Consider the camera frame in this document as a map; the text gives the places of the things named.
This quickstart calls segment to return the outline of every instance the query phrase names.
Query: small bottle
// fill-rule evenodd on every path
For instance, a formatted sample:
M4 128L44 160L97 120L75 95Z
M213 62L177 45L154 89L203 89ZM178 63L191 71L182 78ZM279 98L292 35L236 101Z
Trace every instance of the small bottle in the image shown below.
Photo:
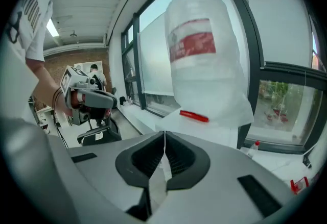
M249 149L249 151L247 152L247 156L249 156L251 159L253 157L253 155L255 154L255 152L259 149L259 144L260 142L259 141L256 141L252 146L251 148Z

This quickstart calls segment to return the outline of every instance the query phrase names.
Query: white plastic wrap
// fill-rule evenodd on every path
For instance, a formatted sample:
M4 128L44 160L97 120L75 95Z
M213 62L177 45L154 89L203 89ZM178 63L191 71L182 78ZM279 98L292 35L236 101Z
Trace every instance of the white plastic wrap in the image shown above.
M173 90L183 110L227 127L253 122L240 53L222 0L172 0L165 13Z

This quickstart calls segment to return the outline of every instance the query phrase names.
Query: black cable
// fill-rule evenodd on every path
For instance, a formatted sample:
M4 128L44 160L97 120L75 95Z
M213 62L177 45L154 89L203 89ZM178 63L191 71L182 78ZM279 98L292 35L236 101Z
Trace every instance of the black cable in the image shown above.
M66 140L63 138L61 132L60 132L59 129L58 129L57 123L56 123L56 115L55 115L55 112L56 112L55 110L56 110L56 108L55 108L55 105L56 105L56 102L57 102L57 100L58 100L58 97L60 96L60 94L62 94L62 91L60 91L60 89L61 89L61 88L58 88L58 89L55 91L55 93L54 93L54 95L53 95L53 97L52 97L53 122L54 122L54 125L55 125L56 129L57 129L57 132L58 132L59 137L61 137L63 143L65 144L65 147L68 148L68 144L67 144Z

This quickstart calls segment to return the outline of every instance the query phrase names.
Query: red clip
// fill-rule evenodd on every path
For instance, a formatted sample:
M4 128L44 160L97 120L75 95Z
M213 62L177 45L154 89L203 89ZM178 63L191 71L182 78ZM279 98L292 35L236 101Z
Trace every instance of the red clip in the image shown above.
M200 114L197 114L197 113L194 113L194 112L188 112L188 111L180 110L179 114L182 115L182 116L188 117L188 118L192 118L192 119L195 119L195 120L202 121L202 122L209 122L208 117L205 117L203 115L200 115Z

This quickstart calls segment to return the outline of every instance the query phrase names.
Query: brick wall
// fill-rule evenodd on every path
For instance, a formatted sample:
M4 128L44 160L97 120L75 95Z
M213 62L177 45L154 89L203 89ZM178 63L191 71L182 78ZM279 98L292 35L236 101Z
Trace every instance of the brick wall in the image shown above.
M45 58L44 66L46 67L52 78L55 80L55 82L59 84L67 65L74 66L75 63L85 63L93 61L102 61L103 74L107 79L106 90L108 92L111 92L112 84L110 78L108 52L106 49L93 49L92 51L87 52L73 51L52 55ZM35 99L35 106L36 110L40 110L45 107L45 105L37 99Z

